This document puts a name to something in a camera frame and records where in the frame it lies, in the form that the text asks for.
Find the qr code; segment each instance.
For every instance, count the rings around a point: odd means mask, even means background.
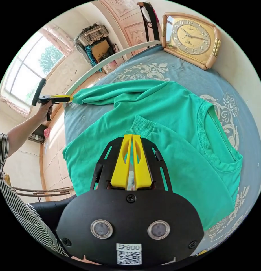
[[[141,265],[141,251],[117,251],[117,264],[119,265]]]

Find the tree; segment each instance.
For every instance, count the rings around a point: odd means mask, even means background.
[[[38,87],[38,83],[33,87],[33,89],[26,94],[26,98],[25,98],[25,102],[28,103],[28,104],[31,104],[31,96],[34,95],[34,93],[36,92],[36,89]]]
[[[53,45],[45,48],[45,52],[41,54],[38,60],[40,67],[43,69],[45,74],[52,69],[52,67],[60,60],[63,54]]]

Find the clock face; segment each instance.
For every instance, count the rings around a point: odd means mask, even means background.
[[[203,54],[210,47],[208,32],[198,23],[181,20],[172,23],[171,43],[187,54]]]

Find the striped shirt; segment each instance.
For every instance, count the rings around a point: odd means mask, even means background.
[[[43,222],[31,204],[25,204],[16,191],[4,181],[3,167],[9,151],[7,134],[0,133],[0,189],[15,218],[25,230],[40,244],[61,255],[68,257],[64,248],[50,228]]]

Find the basket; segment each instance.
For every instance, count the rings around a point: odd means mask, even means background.
[[[104,25],[99,25],[81,34],[78,40],[83,46],[87,46],[93,44],[97,40],[107,37],[108,35],[109,33],[106,27]]]

